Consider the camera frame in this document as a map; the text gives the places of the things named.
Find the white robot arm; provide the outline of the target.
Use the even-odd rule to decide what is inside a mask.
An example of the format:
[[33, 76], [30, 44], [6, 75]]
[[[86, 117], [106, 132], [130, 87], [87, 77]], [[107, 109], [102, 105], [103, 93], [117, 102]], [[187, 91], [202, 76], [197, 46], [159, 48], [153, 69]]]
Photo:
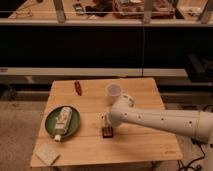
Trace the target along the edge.
[[166, 131], [207, 144], [203, 171], [213, 171], [213, 113], [196, 110], [139, 109], [128, 94], [122, 94], [104, 116], [107, 126], [122, 123]]

